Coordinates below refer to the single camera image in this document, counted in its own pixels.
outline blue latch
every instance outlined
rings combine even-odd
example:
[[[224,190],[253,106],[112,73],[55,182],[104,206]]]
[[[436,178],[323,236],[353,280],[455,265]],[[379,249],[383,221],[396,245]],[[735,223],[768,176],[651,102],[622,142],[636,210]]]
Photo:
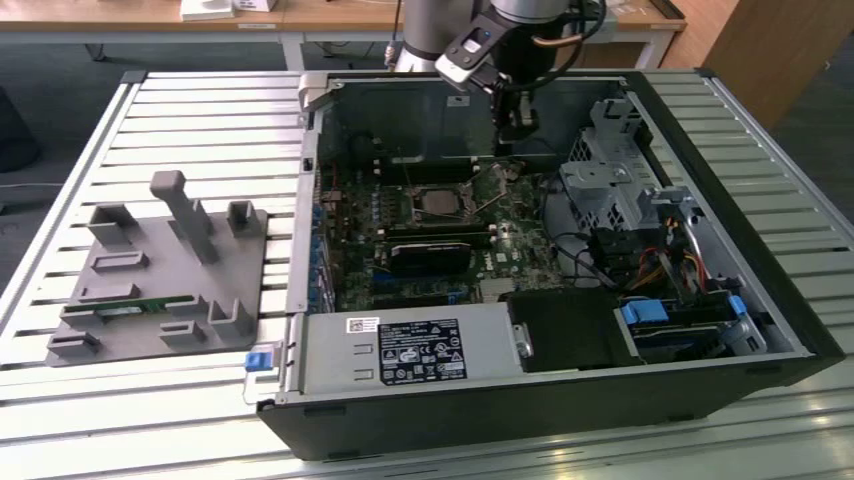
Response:
[[[632,300],[620,308],[620,312],[628,325],[670,320],[660,300]]]
[[[747,306],[744,305],[742,297],[738,295],[730,295],[730,306],[732,307],[736,316],[740,317],[747,314]]]
[[[272,352],[247,353],[244,368],[247,372],[263,372],[272,370]]]

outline aluminum extrusion table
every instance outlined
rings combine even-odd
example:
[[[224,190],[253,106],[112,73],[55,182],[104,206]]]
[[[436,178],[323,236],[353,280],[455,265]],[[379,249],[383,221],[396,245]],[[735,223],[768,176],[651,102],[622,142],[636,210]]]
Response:
[[[715,79],[647,77],[846,352],[851,225]],[[271,214],[259,341],[281,338],[301,127],[293,72],[151,73],[124,83],[0,299],[3,478],[830,478],[854,469],[854,362],[707,419],[305,463],[256,419],[275,373],[244,388],[244,354],[61,369],[43,361],[92,241],[93,205],[165,214],[148,192],[180,168],[208,212]],[[659,150],[659,158],[666,152]],[[679,173],[666,159],[667,173]]]

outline gray floor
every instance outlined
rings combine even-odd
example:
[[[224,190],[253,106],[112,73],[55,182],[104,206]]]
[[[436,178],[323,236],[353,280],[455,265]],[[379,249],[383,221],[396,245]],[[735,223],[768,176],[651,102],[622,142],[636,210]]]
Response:
[[[336,58],[305,47],[311,69],[380,68],[383,44],[367,52],[353,44]],[[0,174],[0,185],[63,182],[95,128],[125,70],[279,70],[273,44],[109,45],[105,62],[91,62],[79,45],[0,46],[0,86],[8,92],[39,140],[40,161]],[[854,40],[849,38],[774,135],[849,218],[854,218]],[[0,291],[51,207],[57,188],[0,189]]]

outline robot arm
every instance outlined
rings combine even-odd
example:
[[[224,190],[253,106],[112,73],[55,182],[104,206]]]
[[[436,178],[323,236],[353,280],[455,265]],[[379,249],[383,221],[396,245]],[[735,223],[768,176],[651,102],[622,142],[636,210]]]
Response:
[[[556,48],[602,27],[604,0],[408,0],[404,51],[396,71],[436,70],[460,91],[491,96],[496,154],[539,128],[534,91],[570,68],[580,49],[551,71]],[[586,22],[594,20],[586,31]],[[564,27],[572,35],[562,37]]]

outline warning label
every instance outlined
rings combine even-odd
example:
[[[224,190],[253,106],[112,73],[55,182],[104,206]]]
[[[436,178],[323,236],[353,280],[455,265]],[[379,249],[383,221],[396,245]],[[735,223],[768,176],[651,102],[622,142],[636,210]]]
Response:
[[[456,319],[380,324],[379,363],[386,385],[466,378]]]

